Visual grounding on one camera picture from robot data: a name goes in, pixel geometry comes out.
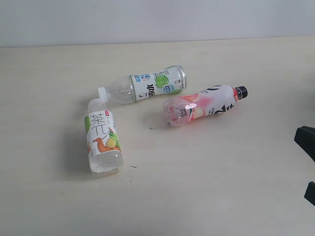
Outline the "pink peach bottle black cap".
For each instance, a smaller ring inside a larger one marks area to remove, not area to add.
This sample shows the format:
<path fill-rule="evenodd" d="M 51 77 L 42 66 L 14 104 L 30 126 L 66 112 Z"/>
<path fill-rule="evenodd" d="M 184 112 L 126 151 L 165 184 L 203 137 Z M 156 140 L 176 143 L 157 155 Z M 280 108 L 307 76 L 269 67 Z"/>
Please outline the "pink peach bottle black cap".
<path fill-rule="evenodd" d="M 193 95 L 170 98 L 164 102 L 163 112 L 168 125 L 179 127 L 198 118 L 225 113 L 247 96 L 245 86 L 217 85 Z"/>

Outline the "lime label clear bottle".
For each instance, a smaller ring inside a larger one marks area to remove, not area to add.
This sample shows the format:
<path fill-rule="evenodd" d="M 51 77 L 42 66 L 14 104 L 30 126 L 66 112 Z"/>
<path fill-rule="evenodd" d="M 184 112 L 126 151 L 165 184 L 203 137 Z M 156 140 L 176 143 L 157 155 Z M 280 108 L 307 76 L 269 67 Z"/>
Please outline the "lime label clear bottle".
<path fill-rule="evenodd" d="M 152 73 L 118 78 L 107 87 L 99 87 L 98 95 L 106 103 L 130 104 L 155 95 L 178 93 L 186 86 L 183 67 L 175 65 Z"/>

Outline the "tea bottle with camel label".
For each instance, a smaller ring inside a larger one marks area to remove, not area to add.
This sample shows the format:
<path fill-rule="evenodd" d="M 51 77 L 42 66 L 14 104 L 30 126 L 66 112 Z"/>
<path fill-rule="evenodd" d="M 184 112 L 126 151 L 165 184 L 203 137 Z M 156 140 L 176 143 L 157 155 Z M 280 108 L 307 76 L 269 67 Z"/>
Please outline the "tea bottle with camel label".
<path fill-rule="evenodd" d="M 84 124 L 92 174 L 105 177 L 118 173 L 123 165 L 121 145 L 113 114 L 103 100 L 93 99 L 88 103 Z"/>

